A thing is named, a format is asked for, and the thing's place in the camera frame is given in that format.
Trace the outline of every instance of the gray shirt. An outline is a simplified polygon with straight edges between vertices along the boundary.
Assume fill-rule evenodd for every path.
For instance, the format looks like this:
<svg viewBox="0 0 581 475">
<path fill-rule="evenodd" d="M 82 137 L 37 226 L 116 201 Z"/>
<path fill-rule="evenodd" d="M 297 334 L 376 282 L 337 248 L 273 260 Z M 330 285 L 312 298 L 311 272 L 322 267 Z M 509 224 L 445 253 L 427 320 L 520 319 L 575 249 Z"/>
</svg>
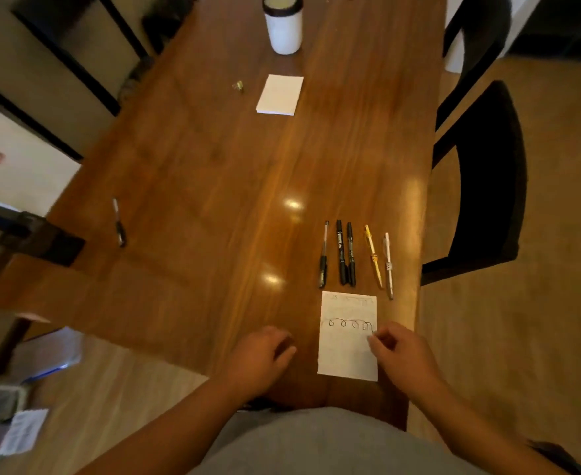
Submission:
<svg viewBox="0 0 581 475">
<path fill-rule="evenodd" d="M 340 408 L 239 412 L 195 475 L 483 475 L 440 447 Z"/>
</svg>

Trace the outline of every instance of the wooden table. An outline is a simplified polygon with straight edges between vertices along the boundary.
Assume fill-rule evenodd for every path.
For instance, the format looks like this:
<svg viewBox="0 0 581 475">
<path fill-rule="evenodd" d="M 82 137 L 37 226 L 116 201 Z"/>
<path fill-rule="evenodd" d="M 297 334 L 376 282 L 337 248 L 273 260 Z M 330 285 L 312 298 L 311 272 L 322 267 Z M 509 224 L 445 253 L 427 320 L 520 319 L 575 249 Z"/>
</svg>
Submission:
<svg viewBox="0 0 581 475">
<path fill-rule="evenodd" d="M 83 252 L 70 269 L 14 255 L 0 308 L 203 374 L 275 324 L 299 351 L 274 399 L 404 426 L 403 399 L 380 383 L 317 375 L 318 262 L 330 220 L 326 289 L 376 295 L 379 324 L 413 327 L 445 0 L 304 2 L 302 49 L 286 57 L 261 0 L 196 5 L 48 216 L 86 239 Z M 294 117 L 256 113 L 269 73 L 305 77 Z M 338 218 L 354 228 L 354 289 L 337 276 Z M 375 282 L 366 223 L 379 252 L 390 233 L 393 301 Z"/>
</svg>

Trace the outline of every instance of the white paper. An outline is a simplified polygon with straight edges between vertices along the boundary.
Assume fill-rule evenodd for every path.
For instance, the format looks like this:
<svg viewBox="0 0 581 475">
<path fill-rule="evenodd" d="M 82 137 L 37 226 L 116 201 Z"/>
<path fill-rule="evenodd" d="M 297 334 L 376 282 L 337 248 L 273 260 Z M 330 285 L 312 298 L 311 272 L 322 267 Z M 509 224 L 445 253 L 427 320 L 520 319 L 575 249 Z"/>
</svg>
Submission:
<svg viewBox="0 0 581 475">
<path fill-rule="evenodd" d="M 304 77 L 269 75 L 257 103 L 258 113 L 294 116 Z"/>
<path fill-rule="evenodd" d="M 376 297 L 322 292 L 317 373 L 376 382 L 376 358 L 367 337 L 377 328 Z"/>
<path fill-rule="evenodd" d="M 48 413 L 47 409 L 17 412 L 0 444 L 0 455 L 23 454 L 31 450 Z"/>
</svg>

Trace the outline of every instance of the person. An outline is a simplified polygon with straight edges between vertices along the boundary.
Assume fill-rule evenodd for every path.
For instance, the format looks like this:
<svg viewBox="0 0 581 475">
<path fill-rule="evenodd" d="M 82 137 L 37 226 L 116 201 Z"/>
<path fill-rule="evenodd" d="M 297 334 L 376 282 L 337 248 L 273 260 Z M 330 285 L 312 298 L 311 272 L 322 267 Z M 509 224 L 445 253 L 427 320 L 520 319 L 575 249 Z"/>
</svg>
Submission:
<svg viewBox="0 0 581 475">
<path fill-rule="evenodd" d="M 247 335 L 217 375 L 79 474 L 566 473 L 471 409 L 443 379 L 425 339 L 393 322 L 368 337 L 370 349 L 453 454 L 339 408 L 237 413 L 283 375 L 297 351 L 288 340 L 276 327 Z M 286 349 L 278 354 L 279 347 Z"/>
</svg>

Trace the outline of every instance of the ballpoint pen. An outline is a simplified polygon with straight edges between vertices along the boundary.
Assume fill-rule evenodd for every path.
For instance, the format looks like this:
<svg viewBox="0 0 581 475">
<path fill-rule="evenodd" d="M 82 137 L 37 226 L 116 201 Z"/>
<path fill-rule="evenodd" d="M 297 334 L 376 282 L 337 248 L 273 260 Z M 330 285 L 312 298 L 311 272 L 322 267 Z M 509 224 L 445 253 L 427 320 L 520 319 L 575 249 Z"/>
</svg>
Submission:
<svg viewBox="0 0 581 475">
<path fill-rule="evenodd" d="M 379 287 L 383 287 L 383 280 L 381 280 L 381 271 L 379 270 L 379 257 L 376 256 L 376 252 L 374 252 L 374 243 L 372 242 L 372 234 L 370 233 L 370 227 L 368 225 L 365 226 L 365 237 L 370 244 L 370 251 L 372 255 L 372 262 L 374 263 L 374 271 L 376 271 L 376 278 L 379 280 Z"/>
<path fill-rule="evenodd" d="M 385 249 L 385 270 L 388 274 L 388 295 L 390 300 L 394 299 L 394 285 L 392 283 L 392 259 L 390 257 L 390 235 L 386 232 L 383 239 L 383 248 Z"/>
<path fill-rule="evenodd" d="M 341 220 L 337 220 L 337 244 L 339 244 L 339 279 L 342 285 L 348 283 L 348 267 L 346 266 L 346 255 L 343 251 L 343 228 Z"/>
<path fill-rule="evenodd" d="M 350 255 L 348 282 L 350 282 L 350 287 L 353 287 L 357 284 L 357 277 L 355 275 L 355 254 L 352 252 L 352 223 L 348 222 L 346 231 L 348 232 L 348 254 Z"/>
<path fill-rule="evenodd" d="M 112 199 L 112 206 L 114 207 L 114 226 L 117 230 L 119 247 L 123 248 L 128 244 L 128 237 L 126 236 L 125 228 L 123 228 L 123 223 L 121 223 L 121 218 L 119 215 L 119 203 L 117 202 L 116 198 Z"/>
<path fill-rule="evenodd" d="M 324 227 L 324 244 L 322 245 L 322 257 L 319 259 L 319 288 L 326 285 L 326 278 L 328 276 L 328 257 L 326 256 L 326 240 L 328 239 L 328 220 Z"/>
</svg>

